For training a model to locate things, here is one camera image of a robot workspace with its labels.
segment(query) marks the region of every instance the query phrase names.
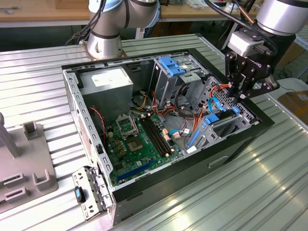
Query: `gray robot arm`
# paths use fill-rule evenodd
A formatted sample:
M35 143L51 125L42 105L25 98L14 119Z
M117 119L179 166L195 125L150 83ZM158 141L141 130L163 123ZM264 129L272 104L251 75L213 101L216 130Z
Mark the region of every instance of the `gray robot arm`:
M152 27L159 20L158 0L105 0L99 19L87 43L88 53L95 59L110 59L123 53L120 39L122 28ZM100 10L99 0L90 0L90 16Z

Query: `chip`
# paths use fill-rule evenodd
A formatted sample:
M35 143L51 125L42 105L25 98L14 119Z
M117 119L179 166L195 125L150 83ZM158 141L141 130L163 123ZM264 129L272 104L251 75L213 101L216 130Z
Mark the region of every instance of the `chip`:
M116 171L119 171L120 169L123 168L123 165L122 164L118 164L118 165L115 165L115 170Z
M141 140L139 137L131 137L126 140L126 143L130 149L131 152L134 152L136 150L142 149L143 145L141 143Z

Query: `ram slot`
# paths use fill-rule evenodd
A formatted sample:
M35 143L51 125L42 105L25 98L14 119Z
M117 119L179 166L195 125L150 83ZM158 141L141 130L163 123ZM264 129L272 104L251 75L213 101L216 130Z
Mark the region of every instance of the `ram slot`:
M160 135L159 131L157 131L153 121L150 118L144 118L140 120L140 123L157 149L159 156L164 157L166 154L171 154L170 148L166 144L164 138Z

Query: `wooden table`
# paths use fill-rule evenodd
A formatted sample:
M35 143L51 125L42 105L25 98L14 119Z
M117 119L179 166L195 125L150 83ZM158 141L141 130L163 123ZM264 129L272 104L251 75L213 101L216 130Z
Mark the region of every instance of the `wooden table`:
M0 0L0 7L20 6L13 14L0 12L0 27L86 25L90 13L84 10L57 10L53 0ZM210 8L189 5L162 6L162 22L226 20Z

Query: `yellow wire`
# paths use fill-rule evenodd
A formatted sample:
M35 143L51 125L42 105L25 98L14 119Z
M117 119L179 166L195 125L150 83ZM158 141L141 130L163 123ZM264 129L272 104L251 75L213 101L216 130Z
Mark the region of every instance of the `yellow wire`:
M137 109L140 110L140 109L144 108L145 102L146 102L146 96L144 97L142 105L140 107L138 107Z

